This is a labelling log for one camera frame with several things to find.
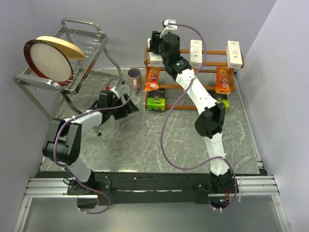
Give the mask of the orange razor pack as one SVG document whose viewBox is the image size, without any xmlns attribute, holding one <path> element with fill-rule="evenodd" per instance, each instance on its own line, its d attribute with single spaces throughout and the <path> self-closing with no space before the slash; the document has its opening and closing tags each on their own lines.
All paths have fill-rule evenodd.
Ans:
<svg viewBox="0 0 309 232">
<path fill-rule="evenodd" d="M 218 94 L 229 94 L 229 69 L 225 67 L 216 68 L 215 92 Z"/>
<path fill-rule="evenodd" d="M 160 76 L 160 68 L 159 67 L 148 67 L 146 73 L 146 81 L 145 81 L 145 91 L 154 91 L 159 89 L 159 76 Z"/>
</svg>

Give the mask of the orange wooden shelf rack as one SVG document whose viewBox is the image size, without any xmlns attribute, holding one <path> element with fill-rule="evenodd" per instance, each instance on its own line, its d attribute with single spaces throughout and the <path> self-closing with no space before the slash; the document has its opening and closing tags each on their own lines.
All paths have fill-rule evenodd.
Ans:
<svg viewBox="0 0 309 232">
<path fill-rule="evenodd" d="M 148 47 L 145 48 L 145 71 L 147 73 L 147 68 L 152 67 L 149 61 L 148 57 Z M 225 108 L 225 105 L 222 102 L 218 102 L 216 99 L 214 99 L 210 91 L 215 91 L 215 85 L 216 85 L 216 76 L 213 78 L 213 81 L 206 85 L 202 83 L 197 74 L 195 73 L 197 68 L 193 68 L 191 65 L 189 67 L 186 67 L 186 64 L 188 62 L 186 60 L 181 60 L 176 62 L 176 68 L 185 68 L 185 70 L 181 71 L 180 73 L 176 73 L 175 76 L 169 75 L 169 78 L 174 82 L 174 84 L 162 84 L 160 81 L 162 79 L 162 72 L 168 73 L 166 68 L 159 67 L 160 68 L 160 76 L 159 76 L 159 88 L 167 89 L 183 89 L 183 92 L 185 95 L 188 95 L 189 98 L 192 100 L 193 105 L 167 105 L 165 103 L 165 110 L 167 109 L 178 109 L 178 110 L 198 110 L 198 112 L 203 112 L 205 107 L 211 108 L 213 106 L 219 105 Z M 213 66 L 215 69 L 213 70 L 205 70 L 201 69 L 200 71 L 202 73 L 212 73 L 216 75 L 216 68 L 217 67 L 225 67 L 228 68 L 227 62 L 214 62 L 214 61 L 206 61 L 202 64 L 202 67 L 204 66 Z M 234 77 L 234 70 L 232 68 L 229 69 L 229 87 L 230 92 L 236 90 L 236 83 L 235 83 L 235 77 Z M 147 97 L 148 92 L 145 94 L 145 108 L 147 109 Z"/>
</svg>

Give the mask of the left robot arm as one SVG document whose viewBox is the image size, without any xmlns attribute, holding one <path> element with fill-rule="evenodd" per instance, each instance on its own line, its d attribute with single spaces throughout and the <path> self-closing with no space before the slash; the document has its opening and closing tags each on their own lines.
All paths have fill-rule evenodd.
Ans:
<svg viewBox="0 0 309 232">
<path fill-rule="evenodd" d="M 104 124 L 111 116 L 122 119 L 131 113 L 138 112 L 138 107 L 128 94 L 125 101 L 111 90 L 102 90 L 85 114 L 73 121 L 55 118 L 51 121 L 42 154 L 62 168 L 69 170 L 73 178 L 79 181 L 79 189 L 90 194 L 96 188 L 95 174 L 79 158 L 82 134 L 87 130 Z"/>
</svg>

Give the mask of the steel dish rack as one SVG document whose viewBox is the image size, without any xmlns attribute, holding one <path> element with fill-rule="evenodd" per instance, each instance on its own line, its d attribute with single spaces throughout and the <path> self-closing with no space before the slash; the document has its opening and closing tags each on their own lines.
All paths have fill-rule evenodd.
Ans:
<svg viewBox="0 0 309 232">
<path fill-rule="evenodd" d="M 101 53 L 122 76 L 119 64 L 106 48 L 107 42 L 108 36 L 99 24 L 65 17 L 54 36 L 40 36 L 26 42 L 24 57 L 28 67 L 16 74 L 13 80 L 48 120 L 53 120 L 53 116 L 30 92 L 29 87 L 58 92 L 62 102 L 81 114 L 70 95 L 80 91 Z"/>
</svg>

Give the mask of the white box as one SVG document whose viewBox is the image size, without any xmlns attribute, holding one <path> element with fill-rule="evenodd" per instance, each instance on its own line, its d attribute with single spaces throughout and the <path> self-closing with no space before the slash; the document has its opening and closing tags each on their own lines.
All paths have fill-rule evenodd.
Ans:
<svg viewBox="0 0 309 232">
<path fill-rule="evenodd" d="M 239 42 L 227 41 L 226 57 L 227 57 L 228 68 L 240 69 L 242 67 L 243 61 Z"/>
<path fill-rule="evenodd" d="M 147 39 L 148 42 L 148 57 L 149 57 L 149 61 L 150 61 L 150 65 L 153 67 L 163 67 L 163 60 L 161 58 L 160 55 L 157 55 L 153 52 L 150 52 L 149 48 L 150 48 L 150 38 Z"/>
<path fill-rule="evenodd" d="M 189 49 L 189 62 L 193 68 L 199 68 L 203 61 L 202 54 L 202 41 L 201 40 L 191 40 Z"/>
</svg>

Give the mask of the black green razor box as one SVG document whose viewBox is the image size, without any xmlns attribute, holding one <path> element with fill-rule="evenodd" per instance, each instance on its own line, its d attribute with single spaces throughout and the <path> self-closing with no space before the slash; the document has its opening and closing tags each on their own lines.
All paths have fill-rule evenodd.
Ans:
<svg viewBox="0 0 309 232">
<path fill-rule="evenodd" d="M 149 111 L 165 111 L 165 89 L 149 91 L 147 97 L 147 109 Z"/>
<path fill-rule="evenodd" d="M 225 105 L 225 110 L 228 111 L 230 105 L 228 101 L 228 96 L 226 94 L 219 94 L 215 91 L 212 91 L 211 96 L 218 102 L 222 102 Z"/>
</svg>

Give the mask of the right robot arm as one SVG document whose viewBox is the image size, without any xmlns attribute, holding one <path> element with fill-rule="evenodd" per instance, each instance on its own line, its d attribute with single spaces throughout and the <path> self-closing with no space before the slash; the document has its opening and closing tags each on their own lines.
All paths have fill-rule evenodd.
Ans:
<svg viewBox="0 0 309 232">
<path fill-rule="evenodd" d="M 184 89 L 197 108 L 195 121 L 197 133 L 203 137 L 211 163 L 211 187 L 223 192 L 233 181 L 231 168 L 225 161 L 222 130 L 225 105 L 217 102 L 196 77 L 192 66 L 181 56 L 180 37 L 168 32 L 162 35 L 153 31 L 149 51 L 160 55 L 167 73 Z"/>
</svg>

